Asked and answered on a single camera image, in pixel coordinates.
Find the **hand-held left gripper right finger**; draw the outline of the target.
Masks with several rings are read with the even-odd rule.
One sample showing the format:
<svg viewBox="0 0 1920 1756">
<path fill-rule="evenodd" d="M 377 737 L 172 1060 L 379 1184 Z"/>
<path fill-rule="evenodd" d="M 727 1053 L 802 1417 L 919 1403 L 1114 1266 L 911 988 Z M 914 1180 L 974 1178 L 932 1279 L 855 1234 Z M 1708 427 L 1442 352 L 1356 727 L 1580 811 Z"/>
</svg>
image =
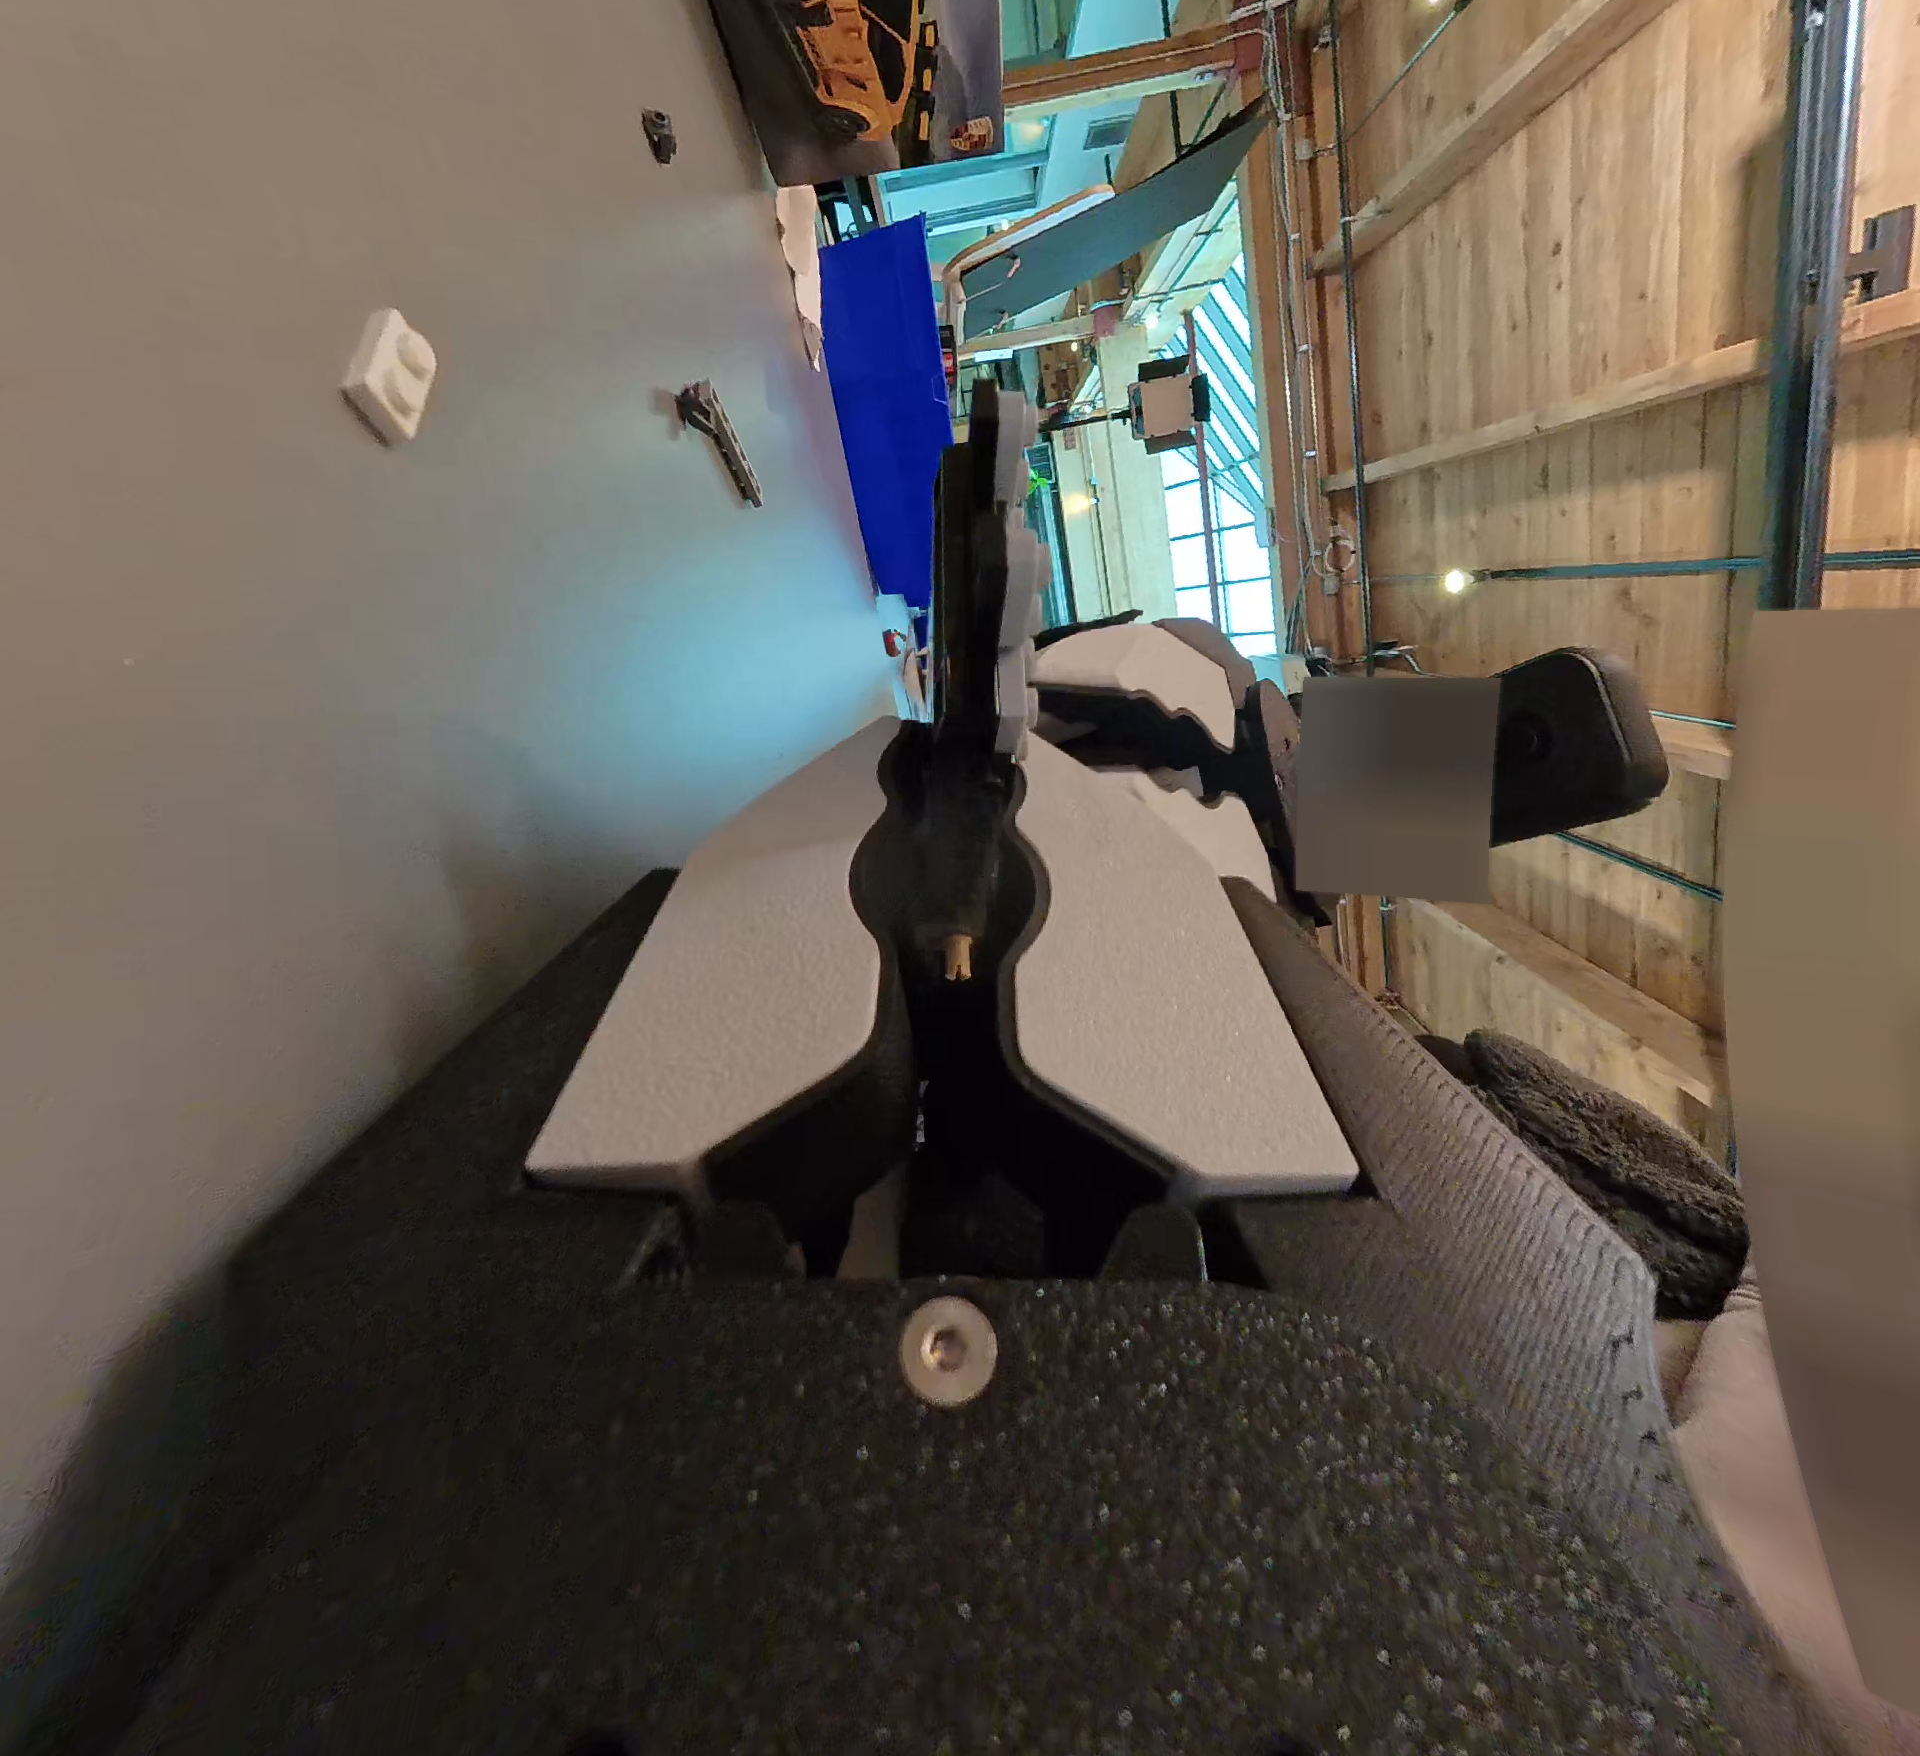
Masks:
<svg viewBox="0 0 1920 1756">
<path fill-rule="evenodd" d="M 981 1132 L 1048 1255 L 1142 1207 L 1349 1198 L 1361 1168 L 1236 911 L 1266 904 L 1124 775 L 1032 741 L 998 843 Z"/>
</svg>

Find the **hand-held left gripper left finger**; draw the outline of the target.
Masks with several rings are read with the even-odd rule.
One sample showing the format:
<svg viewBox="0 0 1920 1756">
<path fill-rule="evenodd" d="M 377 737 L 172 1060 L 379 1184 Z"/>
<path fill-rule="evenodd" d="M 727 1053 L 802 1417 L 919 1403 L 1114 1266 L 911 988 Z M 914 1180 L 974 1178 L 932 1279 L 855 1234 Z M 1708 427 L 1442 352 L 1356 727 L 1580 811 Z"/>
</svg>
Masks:
<svg viewBox="0 0 1920 1756">
<path fill-rule="evenodd" d="M 904 1159 L 908 1001 L 855 885 L 900 731 L 838 742 L 690 854 L 531 1146 L 532 1184 L 752 1204 L 805 1242 Z"/>
</svg>

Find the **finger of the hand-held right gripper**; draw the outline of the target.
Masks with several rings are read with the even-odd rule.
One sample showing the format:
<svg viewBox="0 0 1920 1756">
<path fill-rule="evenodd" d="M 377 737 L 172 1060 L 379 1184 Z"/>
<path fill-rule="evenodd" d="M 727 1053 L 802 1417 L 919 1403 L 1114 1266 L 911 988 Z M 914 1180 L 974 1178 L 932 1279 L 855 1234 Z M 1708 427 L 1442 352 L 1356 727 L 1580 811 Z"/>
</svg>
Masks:
<svg viewBox="0 0 1920 1756">
<path fill-rule="evenodd" d="M 1108 695 L 1142 703 L 1204 737 L 1235 737 L 1256 676 L 1211 625 L 1126 622 L 1089 628 L 1038 647 L 1029 681 L 1054 695 Z"/>
<path fill-rule="evenodd" d="M 1262 727 L 1244 722 L 1229 752 L 1178 744 L 1142 755 L 1139 770 L 1162 793 L 1148 805 L 1217 876 L 1252 883 L 1299 922 L 1313 918 L 1299 867 L 1288 742 L 1273 747 Z"/>
</svg>

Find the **toy brick car chassis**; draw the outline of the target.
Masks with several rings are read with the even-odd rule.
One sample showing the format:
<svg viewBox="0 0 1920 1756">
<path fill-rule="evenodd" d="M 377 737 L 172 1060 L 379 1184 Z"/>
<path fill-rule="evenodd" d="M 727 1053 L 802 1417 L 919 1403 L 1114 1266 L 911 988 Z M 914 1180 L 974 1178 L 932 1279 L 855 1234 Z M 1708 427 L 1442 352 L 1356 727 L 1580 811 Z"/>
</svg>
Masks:
<svg viewBox="0 0 1920 1756">
<path fill-rule="evenodd" d="M 995 906 L 1003 823 L 1037 695 L 1029 684 L 1045 552 L 1024 520 L 1037 413 L 972 386 L 968 437 L 936 487 L 932 727 L 901 757 L 905 933 L 949 985 L 972 980 Z"/>
</svg>

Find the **small white brick plate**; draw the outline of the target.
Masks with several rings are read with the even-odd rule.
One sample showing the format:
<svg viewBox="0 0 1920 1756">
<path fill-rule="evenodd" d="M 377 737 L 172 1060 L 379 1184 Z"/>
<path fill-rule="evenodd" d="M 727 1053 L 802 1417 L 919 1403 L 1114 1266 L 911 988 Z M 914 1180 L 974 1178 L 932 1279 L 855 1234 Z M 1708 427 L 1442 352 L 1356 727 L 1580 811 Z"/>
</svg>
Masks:
<svg viewBox="0 0 1920 1756">
<path fill-rule="evenodd" d="M 343 400 L 383 447 L 420 436 L 437 380 L 437 352 L 396 306 L 369 315 L 350 359 Z"/>
</svg>

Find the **blue plastic bin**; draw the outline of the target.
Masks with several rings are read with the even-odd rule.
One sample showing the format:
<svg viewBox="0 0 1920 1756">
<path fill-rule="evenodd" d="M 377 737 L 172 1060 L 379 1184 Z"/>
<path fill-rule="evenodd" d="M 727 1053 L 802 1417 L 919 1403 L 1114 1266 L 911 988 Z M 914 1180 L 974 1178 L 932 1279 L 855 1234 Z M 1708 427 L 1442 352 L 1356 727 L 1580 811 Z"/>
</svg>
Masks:
<svg viewBox="0 0 1920 1756">
<path fill-rule="evenodd" d="M 952 444 L 925 220 L 821 253 L 824 365 L 873 588 L 934 601 L 934 491 Z"/>
</svg>

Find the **dark grey partition board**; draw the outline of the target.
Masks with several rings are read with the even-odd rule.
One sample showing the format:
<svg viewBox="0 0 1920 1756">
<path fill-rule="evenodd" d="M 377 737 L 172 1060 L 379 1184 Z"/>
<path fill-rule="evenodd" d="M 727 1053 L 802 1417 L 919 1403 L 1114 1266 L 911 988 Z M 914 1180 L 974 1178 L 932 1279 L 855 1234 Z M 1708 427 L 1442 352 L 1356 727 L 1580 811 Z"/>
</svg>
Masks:
<svg viewBox="0 0 1920 1756">
<path fill-rule="evenodd" d="M 941 274 L 954 338 L 968 346 L 1212 212 L 1273 124 L 1260 97 L 1138 186 L 1088 187 L 960 253 Z"/>
</svg>

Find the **grey metal pole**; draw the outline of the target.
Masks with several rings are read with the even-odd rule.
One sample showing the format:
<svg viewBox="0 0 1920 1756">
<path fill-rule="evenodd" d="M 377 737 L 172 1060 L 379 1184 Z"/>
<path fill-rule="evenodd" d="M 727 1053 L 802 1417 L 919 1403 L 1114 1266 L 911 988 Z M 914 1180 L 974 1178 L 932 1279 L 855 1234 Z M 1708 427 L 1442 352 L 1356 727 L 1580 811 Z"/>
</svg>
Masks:
<svg viewBox="0 0 1920 1756">
<path fill-rule="evenodd" d="M 1867 0 L 1791 0 L 1757 605 L 1821 604 Z"/>
</svg>

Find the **white paper towel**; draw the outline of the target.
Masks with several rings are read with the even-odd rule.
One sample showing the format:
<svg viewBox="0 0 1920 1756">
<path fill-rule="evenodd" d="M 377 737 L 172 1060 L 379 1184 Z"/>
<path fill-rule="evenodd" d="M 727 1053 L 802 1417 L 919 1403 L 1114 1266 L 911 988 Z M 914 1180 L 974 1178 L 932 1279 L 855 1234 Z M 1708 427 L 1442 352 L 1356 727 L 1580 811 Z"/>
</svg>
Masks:
<svg viewBox="0 0 1920 1756">
<path fill-rule="evenodd" d="M 813 186 L 781 186 L 775 197 L 781 258 L 791 282 L 805 358 L 824 369 L 821 201 Z"/>
</svg>

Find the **person's beige sweatshirt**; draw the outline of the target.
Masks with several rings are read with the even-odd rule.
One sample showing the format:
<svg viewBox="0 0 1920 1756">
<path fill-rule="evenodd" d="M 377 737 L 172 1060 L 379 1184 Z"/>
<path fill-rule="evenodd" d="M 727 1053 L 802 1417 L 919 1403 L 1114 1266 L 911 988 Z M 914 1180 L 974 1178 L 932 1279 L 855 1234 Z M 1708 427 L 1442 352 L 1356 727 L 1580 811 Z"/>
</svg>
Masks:
<svg viewBox="0 0 1920 1756">
<path fill-rule="evenodd" d="M 1711 1321 L 1663 1326 L 1669 1409 L 1695 1505 L 1711 1523 L 1790 1667 L 1847 1752 L 1909 1752 L 1862 1678 L 1790 1433 L 1757 1269 Z"/>
</svg>

